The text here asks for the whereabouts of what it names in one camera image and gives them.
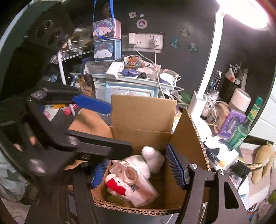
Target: green bottle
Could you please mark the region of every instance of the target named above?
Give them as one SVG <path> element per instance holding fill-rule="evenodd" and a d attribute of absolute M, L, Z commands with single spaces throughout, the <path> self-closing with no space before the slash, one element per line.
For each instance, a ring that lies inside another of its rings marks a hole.
<path fill-rule="evenodd" d="M 258 97 L 256 99 L 255 104 L 252 107 L 245 121 L 237 126 L 235 132 L 229 138 L 228 144 L 231 145 L 234 149 L 239 147 L 239 145 L 243 142 L 243 140 L 251 131 L 251 125 L 260 110 L 262 101 L 263 100 L 261 97 Z"/>

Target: wall socket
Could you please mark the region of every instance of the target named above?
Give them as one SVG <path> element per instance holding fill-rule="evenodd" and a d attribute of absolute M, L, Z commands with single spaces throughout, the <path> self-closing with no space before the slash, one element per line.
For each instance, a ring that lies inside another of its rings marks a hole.
<path fill-rule="evenodd" d="M 163 40 L 164 34 L 155 34 L 155 33 L 136 33 L 134 35 L 134 47 L 135 48 L 148 48 L 154 49 L 154 37 L 160 37 L 160 44 L 156 45 L 156 50 L 163 50 Z"/>

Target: green bottle cap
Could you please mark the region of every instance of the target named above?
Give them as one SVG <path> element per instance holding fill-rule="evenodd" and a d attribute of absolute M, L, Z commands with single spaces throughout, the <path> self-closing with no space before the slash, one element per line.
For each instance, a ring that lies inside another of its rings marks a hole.
<path fill-rule="evenodd" d="M 256 99 L 256 101 L 255 101 L 255 104 L 257 104 L 258 106 L 261 107 L 262 102 L 263 102 L 263 99 L 262 99 L 261 97 L 257 97 L 257 99 Z"/>

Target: black wall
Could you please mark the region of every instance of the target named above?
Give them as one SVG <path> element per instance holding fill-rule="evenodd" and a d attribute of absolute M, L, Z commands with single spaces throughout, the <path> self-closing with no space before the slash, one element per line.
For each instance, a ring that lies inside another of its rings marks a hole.
<path fill-rule="evenodd" d="M 102 7 L 107 1 L 97 1 L 95 20 L 104 19 Z M 91 24 L 93 16 L 93 1 L 69 0 L 67 7 L 76 26 Z M 193 91 L 198 90 L 209 56 L 214 30 L 214 20 L 217 5 L 215 0 L 136 0 L 114 1 L 115 18 L 121 22 L 122 35 L 128 33 L 165 33 L 164 53 L 157 54 L 157 64 L 162 68 L 174 70 L 182 76 L 177 83 L 184 88 L 184 98 L 189 102 Z M 131 19 L 129 12 L 137 12 L 137 17 Z M 139 29 L 136 22 L 144 14 L 148 26 Z M 190 36 L 183 38 L 179 32 L 182 27 L 189 29 Z M 172 38 L 177 38 L 180 47 L 173 49 L 170 45 Z M 188 45 L 194 42 L 198 51 L 191 53 Z M 124 55 L 134 52 L 125 51 Z M 154 54 L 143 52 L 154 60 Z M 251 95 L 252 101 L 259 95 L 264 99 L 269 93 L 275 62 L 276 43 L 269 31 L 253 30 L 232 17 L 224 17 L 224 28 L 221 45 L 213 71 L 222 71 L 224 75 L 230 63 L 243 61 L 242 68 L 248 68 L 248 81 L 246 91 Z"/>

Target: pink cartoon box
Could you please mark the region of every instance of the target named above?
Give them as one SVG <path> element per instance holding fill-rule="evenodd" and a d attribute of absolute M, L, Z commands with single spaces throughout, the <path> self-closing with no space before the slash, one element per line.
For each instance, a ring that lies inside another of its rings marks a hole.
<path fill-rule="evenodd" d="M 114 18 L 94 22 L 93 40 L 101 40 L 99 35 L 107 39 L 121 39 L 121 23 Z"/>

